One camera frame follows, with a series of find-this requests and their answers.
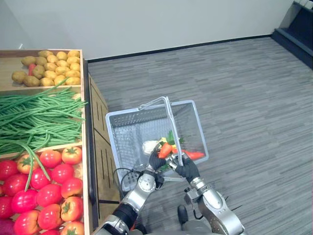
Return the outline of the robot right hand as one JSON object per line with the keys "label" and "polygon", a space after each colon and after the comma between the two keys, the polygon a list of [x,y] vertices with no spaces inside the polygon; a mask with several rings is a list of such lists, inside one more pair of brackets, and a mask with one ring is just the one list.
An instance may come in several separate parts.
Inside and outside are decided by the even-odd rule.
{"label": "robot right hand", "polygon": [[173,164],[171,168],[180,176],[185,178],[188,183],[200,177],[196,164],[189,158],[183,158],[183,166]]}

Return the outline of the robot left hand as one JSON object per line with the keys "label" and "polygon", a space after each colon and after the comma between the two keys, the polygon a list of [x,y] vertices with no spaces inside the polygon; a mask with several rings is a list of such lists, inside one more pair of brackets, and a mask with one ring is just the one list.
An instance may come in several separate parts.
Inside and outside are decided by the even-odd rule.
{"label": "robot left hand", "polygon": [[164,174],[167,171],[170,171],[167,161],[165,159],[159,158],[159,150],[154,149],[149,156],[149,165],[152,169],[159,174]]}

